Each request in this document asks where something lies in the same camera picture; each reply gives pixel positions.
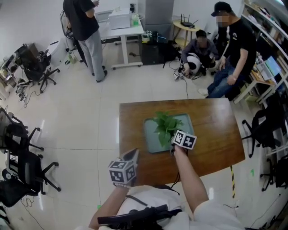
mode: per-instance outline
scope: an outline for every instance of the gray pants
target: gray pants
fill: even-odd
[[[79,41],[79,44],[82,47],[91,74],[95,74],[97,81],[103,80],[103,54],[99,30],[92,34],[87,40]]]

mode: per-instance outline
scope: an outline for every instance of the green plant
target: green plant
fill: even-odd
[[[180,126],[183,125],[181,120],[175,119],[173,116],[169,116],[168,112],[156,112],[156,117],[153,121],[157,123],[155,133],[158,133],[158,138],[162,147],[171,143],[171,139]]]

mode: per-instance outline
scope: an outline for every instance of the white helmet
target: white helmet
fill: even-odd
[[[190,66],[190,71],[193,74],[197,74],[201,67],[201,62],[198,56],[194,53],[189,53],[189,56],[187,57],[187,61]]]

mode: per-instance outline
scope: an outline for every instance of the yellow black striped pole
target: yellow black striped pole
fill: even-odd
[[[235,181],[234,181],[233,167],[230,166],[230,169],[231,169],[231,174],[232,174],[232,197],[234,199],[235,198]]]

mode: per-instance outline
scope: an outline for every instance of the white tiled floor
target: white tiled floor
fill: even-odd
[[[128,45],[128,48],[132,49],[134,45]],[[112,71],[109,67],[122,60],[121,47],[113,44],[105,47],[104,57],[108,76],[102,83],[96,83],[83,63],[63,65],[61,73],[54,75],[57,85],[49,83],[42,95],[33,94],[27,108],[18,102],[14,92],[3,104],[9,106],[8,111],[21,119],[29,131],[41,127],[42,131],[34,136],[33,143],[45,147],[43,166],[59,162],[49,178],[58,183],[62,191],[58,193],[45,186],[47,195],[35,197],[33,206],[27,207],[45,230],[72,230],[79,225],[88,225],[97,205],[103,204],[112,192],[107,166],[119,154],[119,103],[187,98],[185,82],[174,81],[168,63],[164,69],[162,65],[156,65]],[[177,62],[171,63],[172,68],[177,65]],[[187,80],[189,98],[203,98],[197,89],[207,87],[212,79],[206,76]],[[38,93],[39,86],[32,87],[30,92],[34,90]],[[251,122],[258,107],[255,104],[248,106],[246,102],[231,103],[231,106],[244,137],[247,134],[241,121]],[[267,168],[263,150],[256,148],[250,159],[251,142],[244,141],[243,146],[246,160],[234,166],[235,199],[232,198],[230,168],[203,176],[202,181],[210,199],[231,207],[239,205],[236,212],[228,210],[246,227],[272,205],[253,225],[259,228],[279,213],[288,199],[288,192],[275,186],[261,192],[264,179],[260,180],[259,175]],[[183,204],[191,213],[181,184],[174,188],[180,192]],[[40,229],[20,202],[9,208],[8,213],[15,229]]]

